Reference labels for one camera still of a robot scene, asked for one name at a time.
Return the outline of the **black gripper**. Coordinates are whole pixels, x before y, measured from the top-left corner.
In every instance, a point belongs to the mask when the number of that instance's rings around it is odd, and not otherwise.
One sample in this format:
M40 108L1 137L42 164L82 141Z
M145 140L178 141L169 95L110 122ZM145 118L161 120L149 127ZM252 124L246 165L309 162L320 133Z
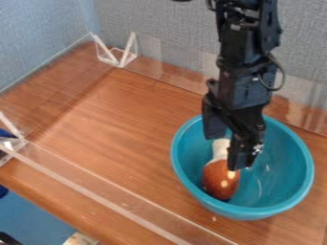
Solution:
M201 101L202 133L206 140L229 136L226 168L250 167L263 151L265 122L261 111L271 102L277 66L273 63L228 66L218 64L217 79L206 80Z

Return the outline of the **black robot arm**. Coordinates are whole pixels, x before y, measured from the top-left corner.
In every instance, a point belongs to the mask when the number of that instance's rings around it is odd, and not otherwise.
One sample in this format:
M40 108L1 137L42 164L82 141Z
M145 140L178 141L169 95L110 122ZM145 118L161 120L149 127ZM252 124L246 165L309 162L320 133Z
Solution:
M283 28L277 0L205 0L216 15L218 77L206 80L201 101L204 136L230 134L226 167L250 167L264 145L263 108L284 86L284 69L272 55Z

